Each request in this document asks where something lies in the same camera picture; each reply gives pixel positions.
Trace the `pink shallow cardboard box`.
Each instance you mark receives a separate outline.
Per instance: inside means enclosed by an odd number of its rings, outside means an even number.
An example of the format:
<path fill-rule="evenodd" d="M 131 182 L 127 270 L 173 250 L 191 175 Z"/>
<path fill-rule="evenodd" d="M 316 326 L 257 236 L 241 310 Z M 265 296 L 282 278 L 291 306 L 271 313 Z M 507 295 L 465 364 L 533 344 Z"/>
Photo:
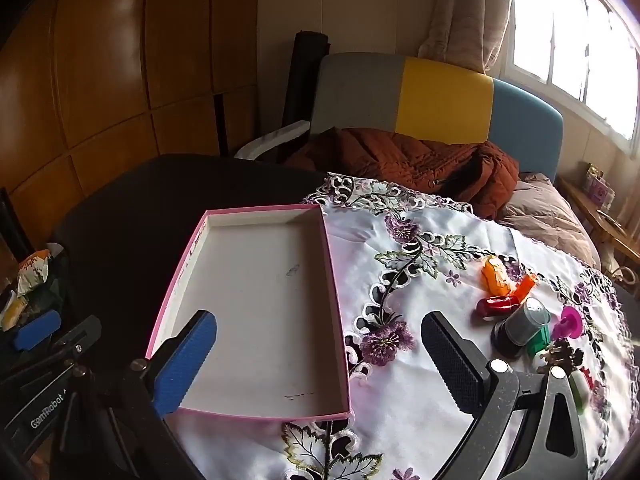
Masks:
<path fill-rule="evenodd" d="M 350 411 L 340 306 L 317 205 L 205 211 L 160 306 L 146 354 L 199 310 L 208 324 L 160 378 L 160 414 L 270 420 Z"/>

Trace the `beige curtain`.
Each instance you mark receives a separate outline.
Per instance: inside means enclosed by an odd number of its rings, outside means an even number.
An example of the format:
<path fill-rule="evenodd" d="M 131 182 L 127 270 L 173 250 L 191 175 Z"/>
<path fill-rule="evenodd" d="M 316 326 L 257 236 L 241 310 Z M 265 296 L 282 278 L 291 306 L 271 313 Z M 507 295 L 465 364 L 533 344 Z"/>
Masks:
<path fill-rule="evenodd" d="M 436 0 L 418 55 L 487 73 L 497 61 L 512 0 Z"/>

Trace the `dark brown wooden brush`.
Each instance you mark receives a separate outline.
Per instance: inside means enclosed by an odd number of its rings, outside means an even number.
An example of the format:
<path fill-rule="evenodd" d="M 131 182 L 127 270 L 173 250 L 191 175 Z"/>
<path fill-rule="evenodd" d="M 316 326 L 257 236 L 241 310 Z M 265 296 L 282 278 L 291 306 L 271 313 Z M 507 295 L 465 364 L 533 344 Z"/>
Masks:
<path fill-rule="evenodd" d="M 547 348 L 535 354 L 533 366 L 538 373 L 544 373 L 556 366 L 569 375 L 574 370 L 578 370 L 582 362 L 584 362 L 582 349 L 575 349 L 566 338 L 560 338 L 551 341 Z"/>

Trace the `white green plug-in device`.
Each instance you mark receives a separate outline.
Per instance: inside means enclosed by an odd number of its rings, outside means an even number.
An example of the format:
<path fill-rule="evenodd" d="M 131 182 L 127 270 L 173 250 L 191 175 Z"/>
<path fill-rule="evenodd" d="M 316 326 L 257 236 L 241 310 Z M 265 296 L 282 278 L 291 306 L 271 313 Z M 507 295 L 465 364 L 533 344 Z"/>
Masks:
<path fill-rule="evenodd" d="M 568 376 L 570 380 L 570 390 L 576 405 L 576 410 L 582 414 L 590 403 L 591 390 L 580 370 L 573 370 Z"/>

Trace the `magenta flanged plastic toy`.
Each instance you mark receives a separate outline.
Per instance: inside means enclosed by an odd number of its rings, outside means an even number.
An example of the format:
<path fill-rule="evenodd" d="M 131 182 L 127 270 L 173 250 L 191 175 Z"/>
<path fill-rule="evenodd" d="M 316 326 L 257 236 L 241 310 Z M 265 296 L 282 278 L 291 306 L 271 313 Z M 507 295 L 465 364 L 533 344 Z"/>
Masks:
<path fill-rule="evenodd" d="M 574 307 L 566 306 L 559 321 L 552 328 L 551 339 L 577 339 L 582 336 L 583 329 L 582 315 Z"/>

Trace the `red K puzzle piece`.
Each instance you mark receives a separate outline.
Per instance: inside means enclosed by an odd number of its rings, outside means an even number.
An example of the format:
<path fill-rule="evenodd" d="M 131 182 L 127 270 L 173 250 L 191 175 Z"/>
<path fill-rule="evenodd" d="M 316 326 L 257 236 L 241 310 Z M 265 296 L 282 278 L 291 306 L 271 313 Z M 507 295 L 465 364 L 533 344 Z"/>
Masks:
<path fill-rule="evenodd" d="M 587 384 L 589 386 L 589 389 L 593 390 L 593 388 L 594 388 L 594 379 L 593 379 L 593 377 L 592 377 L 592 375 L 590 373 L 590 370 L 588 370 L 588 368 L 584 367 L 584 366 L 582 366 L 579 370 L 584 375 L 585 380 L 586 380 L 586 382 L 587 382 Z"/>

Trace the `green plastic funnel toy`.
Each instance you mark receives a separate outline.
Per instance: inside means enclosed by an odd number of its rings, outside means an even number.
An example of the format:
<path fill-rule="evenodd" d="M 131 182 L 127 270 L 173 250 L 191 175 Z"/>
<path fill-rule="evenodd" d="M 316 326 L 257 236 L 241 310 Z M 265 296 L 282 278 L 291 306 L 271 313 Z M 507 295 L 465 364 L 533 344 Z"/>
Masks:
<path fill-rule="evenodd" d="M 531 359 L 533 359 L 533 357 L 536 356 L 538 352 L 541 352 L 542 350 L 547 348 L 550 342 L 551 337 L 549 326 L 547 324 L 544 324 L 543 326 L 541 326 L 540 330 L 538 330 L 538 332 L 533 336 L 533 338 L 526 344 L 526 354 Z"/>

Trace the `rust brown quilted jacket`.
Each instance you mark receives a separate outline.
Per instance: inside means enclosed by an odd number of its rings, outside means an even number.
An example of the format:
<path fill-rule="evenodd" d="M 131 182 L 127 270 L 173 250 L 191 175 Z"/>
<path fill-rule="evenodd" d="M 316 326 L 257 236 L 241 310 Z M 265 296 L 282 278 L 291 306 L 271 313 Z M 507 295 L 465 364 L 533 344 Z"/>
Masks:
<path fill-rule="evenodd" d="M 518 161 L 489 141 L 446 144 L 371 128 L 314 134 L 284 164 L 452 198 L 470 204 L 484 219 L 497 217 L 518 183 Z"/>

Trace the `window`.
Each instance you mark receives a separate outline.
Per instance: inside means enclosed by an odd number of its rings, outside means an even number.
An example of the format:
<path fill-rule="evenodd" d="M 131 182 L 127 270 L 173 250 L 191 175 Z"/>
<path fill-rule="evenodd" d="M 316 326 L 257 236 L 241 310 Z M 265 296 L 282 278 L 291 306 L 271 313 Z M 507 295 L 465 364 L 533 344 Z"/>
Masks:
<path fill-rule="evenodd" d="M 639 51 L 605 0 L 513 0 L 502 74 L 639 147 Z"/>

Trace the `beige pink duvet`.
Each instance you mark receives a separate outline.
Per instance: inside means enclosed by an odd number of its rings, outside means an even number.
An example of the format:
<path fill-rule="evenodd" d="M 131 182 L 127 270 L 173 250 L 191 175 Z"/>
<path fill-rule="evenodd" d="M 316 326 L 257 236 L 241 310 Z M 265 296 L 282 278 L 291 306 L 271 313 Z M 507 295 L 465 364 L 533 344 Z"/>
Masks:
<path fill-rule="evenodd" d="M 562 250 L 598 271 L 601 260 L 570 203 L 544 174 L 521 174 L 497 222 Z"/>

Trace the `purple gift box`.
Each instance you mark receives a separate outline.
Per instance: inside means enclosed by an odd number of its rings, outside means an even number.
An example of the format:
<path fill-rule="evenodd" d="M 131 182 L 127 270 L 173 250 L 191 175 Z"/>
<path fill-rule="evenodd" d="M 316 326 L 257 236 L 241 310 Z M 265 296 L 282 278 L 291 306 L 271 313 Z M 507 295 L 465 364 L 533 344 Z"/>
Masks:
<path fill-rule="evenodd" d="M 591 162 L 587 165 L 582 190 L 601 210 L 608 212 L 615 200 L 615 191 L 604 178 L 604 172 Z"/>

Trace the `white embroidered floral tablecloth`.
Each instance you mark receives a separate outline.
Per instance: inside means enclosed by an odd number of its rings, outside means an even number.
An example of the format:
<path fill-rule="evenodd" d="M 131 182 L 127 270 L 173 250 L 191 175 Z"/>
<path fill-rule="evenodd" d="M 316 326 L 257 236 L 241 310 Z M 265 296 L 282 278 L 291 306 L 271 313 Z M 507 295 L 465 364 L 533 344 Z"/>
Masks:
<path fill-rule="evenodd" d="M 637 418 L 608 278 L 399 184 L 208 212 L 155 341 L 198 309 L 217 339 L 170 424 L 207 479 L 603 479 Z"/>

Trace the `orange linked cube blocks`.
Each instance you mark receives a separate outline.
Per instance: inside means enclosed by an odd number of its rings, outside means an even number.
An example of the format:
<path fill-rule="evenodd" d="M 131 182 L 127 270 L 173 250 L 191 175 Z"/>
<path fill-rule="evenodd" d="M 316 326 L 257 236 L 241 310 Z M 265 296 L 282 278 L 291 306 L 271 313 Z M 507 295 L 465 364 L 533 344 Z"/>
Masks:
<path fill-rule="evenodd" d="M 537 284 L 535 273 L 526 273 L 515 285 L 511 297 L 517 304 L 522 304 Z"/>

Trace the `red plastic cylinder toy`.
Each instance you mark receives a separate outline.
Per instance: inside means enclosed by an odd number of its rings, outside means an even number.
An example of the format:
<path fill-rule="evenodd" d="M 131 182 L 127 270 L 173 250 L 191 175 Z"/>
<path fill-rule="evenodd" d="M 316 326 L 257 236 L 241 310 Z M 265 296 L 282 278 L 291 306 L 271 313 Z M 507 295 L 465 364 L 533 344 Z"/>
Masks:
<path fill-rule="evenodd" d="M 514 296 L 493 296 L 481 299 L 475 307 L 480 318 L 504 318 L 520 306 Z"/>

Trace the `wooden side table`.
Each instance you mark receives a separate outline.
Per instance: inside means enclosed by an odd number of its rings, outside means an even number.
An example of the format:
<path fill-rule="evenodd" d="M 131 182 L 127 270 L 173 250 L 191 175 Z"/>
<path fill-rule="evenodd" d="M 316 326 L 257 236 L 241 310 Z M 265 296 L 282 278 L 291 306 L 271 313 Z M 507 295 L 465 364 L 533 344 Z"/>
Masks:
<path fill-rule="evenodd" d="M 589 235 L 600 255 L 602 270 L 610 275 L 621 266 L 638 271 L 639 245 L 606 220 L 600 209 L 576 185 L 562 177 L 557 177 L 554 184 L 587 222 Z"/>

